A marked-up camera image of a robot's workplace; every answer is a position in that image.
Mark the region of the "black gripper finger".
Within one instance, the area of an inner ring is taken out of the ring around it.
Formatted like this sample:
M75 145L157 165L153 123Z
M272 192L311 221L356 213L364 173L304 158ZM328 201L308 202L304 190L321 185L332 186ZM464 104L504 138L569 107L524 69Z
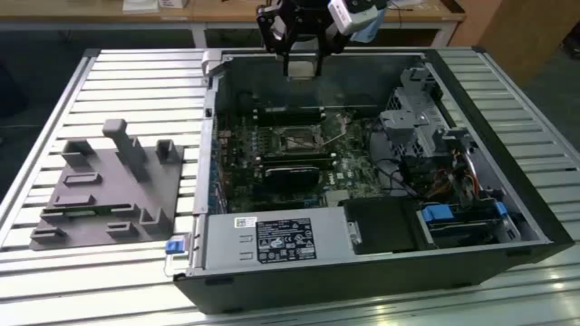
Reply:
M332 54L340 54L349 42L349 35L343 35L336 23L316 34L319 48L316 50L316 76L321 75L324 58Z
M293 37L287 22L292 18L292 5L260 5L256 8L256 23L264 48L268 53L276 54L283 60L283 76L288 76L291 61L291 46Z

